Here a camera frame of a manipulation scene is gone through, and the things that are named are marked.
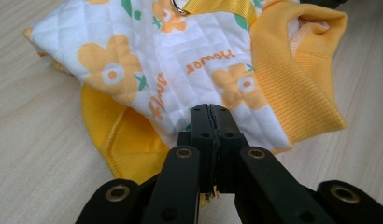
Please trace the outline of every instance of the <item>black metal clamp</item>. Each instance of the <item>black metal clamp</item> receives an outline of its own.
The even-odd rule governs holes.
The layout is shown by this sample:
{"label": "black metal clamp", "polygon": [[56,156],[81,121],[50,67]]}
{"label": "black metal clamp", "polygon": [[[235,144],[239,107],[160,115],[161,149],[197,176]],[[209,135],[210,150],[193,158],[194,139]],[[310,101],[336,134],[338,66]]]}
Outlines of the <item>black metal clamp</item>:
{"label": "black metal clamp", "polygon": [[352,185],[300,185],[270,151],[250,147],[218,105],[192,109],[191,131],[179,133],[158,175],[140,186],[107,182],[77,223],[197,223],[199,195],[214,194],[214,186],[235,194],[243,223],[383,223],[383,206]]}

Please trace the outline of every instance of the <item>yellow fabric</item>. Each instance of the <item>yellow fabric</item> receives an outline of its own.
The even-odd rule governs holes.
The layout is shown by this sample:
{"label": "yellow fabric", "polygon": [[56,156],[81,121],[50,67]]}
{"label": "yellow fabric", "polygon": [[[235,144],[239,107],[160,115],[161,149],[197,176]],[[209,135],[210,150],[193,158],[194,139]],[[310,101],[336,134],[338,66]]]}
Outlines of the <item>yellow fabric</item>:
{"label": "yellow fabric", "polygon": [[[334,105],[331,72],[332,57],[346,27],[344,13],[273,2],[256,19],[249,1],[202,2],[190,1],[184,9],[191,13],[226,10],[250,22],[257,79],[292,143],[346,126]],[[293,57],[286,27],[298,16],[306,21],[325,20],[331,28],[313,25]],[[168,148],[145,118],[88,85],[83,86],[81,98],[88,132],[116,178],[140,184],[160,172]]]}
{"label": "yellow fabric", "polygon": [[89,134],[116,178],[142,184],[160,172],[168,148],[144,117],[87,85],[81,100]]}
{"label": "yellow fabric", "polygon": [[[330,29],[312,29],[291,56],[292,18],[327,21]],[[332,57],[346,29],[343,12],[293,2],[266,5],[250,27],[252,60],[269,105],[292,143],[343,129],[346,123],[333,98]]]}
{"label": "yellow fabric", "polygon": [[249,26],[256,21],[255,8],[249,0],[189,0],[183,10],[195,14],[227,11],[244,17]]}

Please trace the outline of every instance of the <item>wooden table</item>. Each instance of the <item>wooden table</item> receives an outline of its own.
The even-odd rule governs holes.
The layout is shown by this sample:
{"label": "wooden table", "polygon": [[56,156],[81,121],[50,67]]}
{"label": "wooden table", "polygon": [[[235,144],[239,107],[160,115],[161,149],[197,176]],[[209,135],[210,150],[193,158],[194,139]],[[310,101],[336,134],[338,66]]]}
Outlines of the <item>wooden table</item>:
{"label": "wooden table", "polygon": [[[112,175],[80,113],[80,84],[36,56],[22,30],[63,1],[0,1],[0,223],[73,223]],[[383,0],[348,0],[348,29],[333,61],[348,128],[277,157],[302,184],[339,179],[383,204]],[[220,195],[200,223],[239,223]]]}

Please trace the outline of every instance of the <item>flower pattern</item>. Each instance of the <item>flower pattern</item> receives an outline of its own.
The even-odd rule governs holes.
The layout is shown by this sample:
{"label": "flower pattern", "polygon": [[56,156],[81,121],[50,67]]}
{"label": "flower pattern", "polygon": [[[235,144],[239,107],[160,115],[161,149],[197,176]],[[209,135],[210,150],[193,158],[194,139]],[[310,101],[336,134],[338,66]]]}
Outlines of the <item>flower pattern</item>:
{"label": "flower pattern", "polygon": [[90,71],[85,83],[124,105],[136,98],[138,84],[135,73],[141,72],[142,67],[130,52],[127,36],[112,36],[106,48],[96,43],[85,44],[78,51],[78,59]]}
{"label": "flower pattern", "polygon": [[242,63],[230,66],[228,71],[214,71],[212,79],[216,86],[224,90],[222,103],[228,109],[235,109],[241,103],[255,110],[267,105],[255,74],[246,70]]}
{"label": "flower pattern", "polygon": [[154,24],[163,32],[171,33],[174,29],[184,31],[186,22],[178,15],[169,0],[159,0],[153,3]]}

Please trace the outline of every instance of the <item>baby clothing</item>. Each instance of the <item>baby clothing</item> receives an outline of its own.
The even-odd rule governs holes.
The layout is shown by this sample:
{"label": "baby clothing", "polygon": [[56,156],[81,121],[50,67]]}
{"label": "baby clothing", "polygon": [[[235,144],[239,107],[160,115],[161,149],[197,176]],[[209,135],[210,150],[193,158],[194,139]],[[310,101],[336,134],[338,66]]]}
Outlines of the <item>baby clothing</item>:
{"label": "baby clothing", "polygon": [[24,32],[82,83],[82,113],[114,176],[160,172],[200,104],[231,110],[252,146],[345,127],[332,88],[342,12],[292,1],[67,0]]}

